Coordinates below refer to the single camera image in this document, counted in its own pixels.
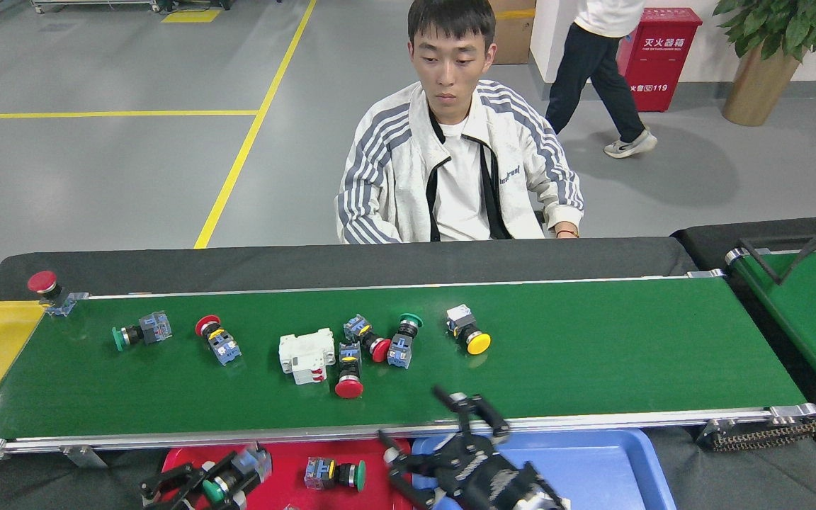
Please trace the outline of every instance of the black hair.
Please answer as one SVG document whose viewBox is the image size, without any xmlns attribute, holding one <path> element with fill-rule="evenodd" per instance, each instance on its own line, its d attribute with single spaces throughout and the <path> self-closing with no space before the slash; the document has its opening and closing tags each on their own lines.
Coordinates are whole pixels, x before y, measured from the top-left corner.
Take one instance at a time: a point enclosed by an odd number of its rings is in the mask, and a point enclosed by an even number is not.
<svg viewBox="0 0 816 510">
<path fill-rule="evenodd" d="M 414 43 L 415 35 L 431 30 L 456 39 L 480 34 L 489 48 L 496 33 L 496 16 L 489 0 L 414 0 L 408 10 L 408 40 Z"/>
</svg>

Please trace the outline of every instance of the man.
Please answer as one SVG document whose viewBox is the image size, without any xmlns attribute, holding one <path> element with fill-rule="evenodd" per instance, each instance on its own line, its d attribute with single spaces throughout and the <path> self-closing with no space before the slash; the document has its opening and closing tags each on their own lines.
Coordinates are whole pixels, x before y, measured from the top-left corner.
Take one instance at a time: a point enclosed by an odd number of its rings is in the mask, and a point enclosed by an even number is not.
<svg viewBox="0 0 816 510">
<path fill-rule="evenodd" d="M 546 120 L 480 81 L 496 55 L 487 0 L 414 0 L 408 55 L 419 83 L 376 103 L 354 133 L 336 219 L 341 242 L 579 236 L 583 201 Z"/>
<path fill-rule="evenodd" d="M 657 137 L 641 123 L 635 100 L 619 74 L 616 53 L 619 39 L 641 21 L 645 0 L 577 0 L 577 17 L 566 37 L 565 52 L 550 87 L 547 120 L 555 132 L 569 123 L 590 78 L 603 106 L 612 117 L 619 139 L 603 148 L 606 155 L 628 158 L 657 146 Z"/>
</svg>

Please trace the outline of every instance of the cardboard box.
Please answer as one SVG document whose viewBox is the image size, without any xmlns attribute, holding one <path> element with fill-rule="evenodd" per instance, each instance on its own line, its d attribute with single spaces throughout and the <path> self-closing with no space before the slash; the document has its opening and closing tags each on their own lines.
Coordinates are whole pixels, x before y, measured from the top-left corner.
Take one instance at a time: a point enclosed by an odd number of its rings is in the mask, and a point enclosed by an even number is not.
<svg viewBox="0 0 816 510">
<path fill-rule="evenodd" d="M 493 64 L 528 64 L 537 0 L 489 0 L 496 14 Z"/>
</svg>

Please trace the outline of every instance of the white t-shirt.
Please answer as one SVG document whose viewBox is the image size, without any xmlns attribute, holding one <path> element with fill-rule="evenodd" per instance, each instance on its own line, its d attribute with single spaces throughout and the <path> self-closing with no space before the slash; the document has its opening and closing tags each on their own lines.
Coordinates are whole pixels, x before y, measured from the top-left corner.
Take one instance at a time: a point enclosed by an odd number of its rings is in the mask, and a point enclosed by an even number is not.
<svg viewBox="0 0 816 510">
<path fill-rule="evenodd" d="M 433 203 L 441 241 L 489 239 L 480 178 L 480 145 L 462 138 L 467 120 L 457 125 L 440 125 L 446 136 L 443 146 L 452 157 L 439 169 Z"/>
<path fill-rule="evenodd" d="M 635 30 L 645 0 L 579 0 L 576 25 L 604 38 L 624 38 Z"/>
</svg>

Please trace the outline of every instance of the red tray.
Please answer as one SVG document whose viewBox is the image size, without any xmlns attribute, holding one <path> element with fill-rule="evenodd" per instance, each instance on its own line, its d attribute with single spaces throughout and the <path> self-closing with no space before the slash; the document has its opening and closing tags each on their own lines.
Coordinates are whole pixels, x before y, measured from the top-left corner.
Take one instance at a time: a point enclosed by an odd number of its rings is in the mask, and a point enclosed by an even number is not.
<svg viewBox="0 0 816 510">
<path fill-rule="evenodd" d="M 404 451 L 411 451 L 407 441 L 399 440 Z M 273 456 L 273 474 L 247 495 L 247 508 L 255 510 L 282 510 L 291 504 L 299 510 L 411 510 L 411 504 L 389 483 L 383 462 L 385 447 L 376 440 L 330 441 L 323 443 L 267 443 L 266 450 Z M 173 448 L 166 455 L 162 471 L 188 462 L 200 468 L 204 462 L 219 461 L 232 450 L 244 446 L 191 446 Z M 350 487 L 335 487 L 317 491 L 304 485 L 308 456 L 327 456 L 336 462 L 366 463 L 367 481 L 363 491 Z M 208 508 L 206 498 L 197 506 Z"/>
</svg>

